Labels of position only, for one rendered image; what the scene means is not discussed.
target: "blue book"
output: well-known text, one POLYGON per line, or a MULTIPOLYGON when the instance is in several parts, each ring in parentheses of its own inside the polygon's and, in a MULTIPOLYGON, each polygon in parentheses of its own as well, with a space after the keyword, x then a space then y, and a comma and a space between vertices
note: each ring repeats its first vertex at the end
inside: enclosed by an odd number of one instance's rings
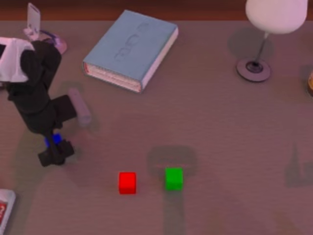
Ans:
POLYGON ((141 93, 177 36, 173 23, 125 10, 83 60, 84 73, 141 93))

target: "book cover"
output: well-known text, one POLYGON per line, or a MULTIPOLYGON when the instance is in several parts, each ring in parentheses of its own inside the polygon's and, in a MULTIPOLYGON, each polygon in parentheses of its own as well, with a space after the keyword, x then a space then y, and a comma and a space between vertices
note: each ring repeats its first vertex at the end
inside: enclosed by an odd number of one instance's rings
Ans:
POLYGON ((173 23, 125 10, 85 57, 83 70, 142 92, 177 36, 173 23))

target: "table lamp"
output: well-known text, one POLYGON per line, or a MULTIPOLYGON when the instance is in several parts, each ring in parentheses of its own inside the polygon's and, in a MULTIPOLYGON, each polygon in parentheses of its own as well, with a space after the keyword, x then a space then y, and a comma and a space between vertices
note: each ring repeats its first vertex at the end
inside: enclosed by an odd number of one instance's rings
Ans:
POLYGON ((308 11, 308 0, 247 0, 246 16, 259 30, 265 32, 255 58, 245 58, 237 63, 238 74, 251 82, 263 82, 270 77, 269 65, 261 54, 270 34, 287 34, 302 26, 308 11))

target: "white lamp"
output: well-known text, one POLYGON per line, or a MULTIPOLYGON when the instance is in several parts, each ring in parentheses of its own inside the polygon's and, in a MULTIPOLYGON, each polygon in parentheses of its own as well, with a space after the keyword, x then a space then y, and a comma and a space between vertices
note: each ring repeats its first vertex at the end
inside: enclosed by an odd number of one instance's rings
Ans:
POLYGON ((257 56, 238 62, 239 75, 252 82, 267 80, 270 67, 260 57, 268 35, 296 31, 305 22, 307 11, 308 0, 247 0, 246 15, 249 21, 265 34, 257 56))

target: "green cube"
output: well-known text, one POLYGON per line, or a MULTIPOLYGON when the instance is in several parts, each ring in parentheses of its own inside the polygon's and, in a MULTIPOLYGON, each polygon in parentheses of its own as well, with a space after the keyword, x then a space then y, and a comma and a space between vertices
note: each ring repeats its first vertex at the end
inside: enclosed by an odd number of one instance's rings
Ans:
POLYGON ((168 191, 182 190, 183 171, 181 167, 165 169, 165 188, 168 191))

